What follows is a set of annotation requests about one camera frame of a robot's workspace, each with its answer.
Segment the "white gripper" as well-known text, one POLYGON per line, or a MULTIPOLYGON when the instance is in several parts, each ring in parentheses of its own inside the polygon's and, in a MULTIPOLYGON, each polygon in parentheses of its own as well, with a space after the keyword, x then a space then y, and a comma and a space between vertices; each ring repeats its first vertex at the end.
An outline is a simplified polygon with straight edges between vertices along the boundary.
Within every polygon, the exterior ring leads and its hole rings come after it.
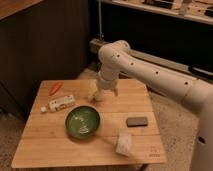
POLYGON ((97 82, 91 81, 88 91, 89 101, 102 101, 103 100, 103 90, 110 90, 115 96, 118 95, 117 88, 118 80, 105 80, 101 76, 98 76, 97 82))

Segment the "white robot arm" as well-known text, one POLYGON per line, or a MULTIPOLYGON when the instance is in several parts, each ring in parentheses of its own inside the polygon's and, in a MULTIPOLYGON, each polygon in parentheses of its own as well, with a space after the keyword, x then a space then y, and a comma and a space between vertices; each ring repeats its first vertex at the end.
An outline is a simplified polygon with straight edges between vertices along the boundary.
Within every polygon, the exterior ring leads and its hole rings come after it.
POLYGON ((118 94, 119 74, 124 72, 199 115, 190 171, 213 171, 213 84, 132 56, 127 41, 113 43, 92 39, 90 51, 101 62, 91 100, 104 90, 118 94))

